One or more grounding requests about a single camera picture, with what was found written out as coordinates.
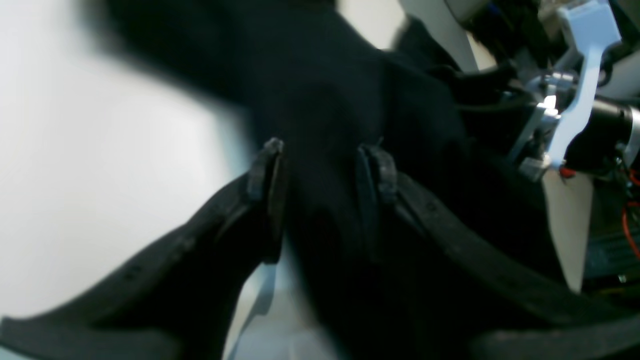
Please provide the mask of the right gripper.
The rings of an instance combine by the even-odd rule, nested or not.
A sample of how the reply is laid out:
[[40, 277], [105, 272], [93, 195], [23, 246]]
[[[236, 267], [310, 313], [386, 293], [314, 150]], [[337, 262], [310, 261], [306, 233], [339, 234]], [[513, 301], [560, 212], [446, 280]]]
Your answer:
[[639, 105], [603, 95], [613, 79], [612, 52], [623, 43], [608, 0], [574, 0], [557, 9], [566, 52], [526, 90], [537, 98], [509, 159], [533, 182], [546, 173], [606, 176], [639, 170]]

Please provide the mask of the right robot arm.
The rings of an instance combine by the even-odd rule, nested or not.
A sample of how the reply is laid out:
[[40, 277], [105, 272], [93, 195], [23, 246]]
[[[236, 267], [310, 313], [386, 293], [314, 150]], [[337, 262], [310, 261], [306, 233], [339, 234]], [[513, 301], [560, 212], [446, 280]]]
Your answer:
[[509, 159], [542, 182], [571, 291], [639, 294], [639, 2], [542, 0], [561, 55], [524, 75], [531, 111]]

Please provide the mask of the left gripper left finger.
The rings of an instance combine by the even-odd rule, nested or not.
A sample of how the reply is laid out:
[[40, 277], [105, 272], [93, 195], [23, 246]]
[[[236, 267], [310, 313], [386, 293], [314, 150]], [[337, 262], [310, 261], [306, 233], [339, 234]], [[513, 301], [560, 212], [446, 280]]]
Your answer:
[[221, 360], [243, 285], [281, 256], [287, 188], [273, 138], [247, 173], [85, 293], [5, 317], [2, 346], [35, 360]]

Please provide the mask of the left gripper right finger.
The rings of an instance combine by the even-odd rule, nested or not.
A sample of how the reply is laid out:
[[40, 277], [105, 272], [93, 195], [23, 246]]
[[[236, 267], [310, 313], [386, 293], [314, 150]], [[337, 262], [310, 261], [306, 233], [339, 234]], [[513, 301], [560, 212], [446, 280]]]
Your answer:
[[369, 237], [391, 221], [414, 232], [418, 264], [406, 271], [444, 319], [432, 320], [444, 353], [467, 360], [637, 360], [638, 313], [567, 289], [469, 230], [432, 192], [361, 145], [358, 200]]

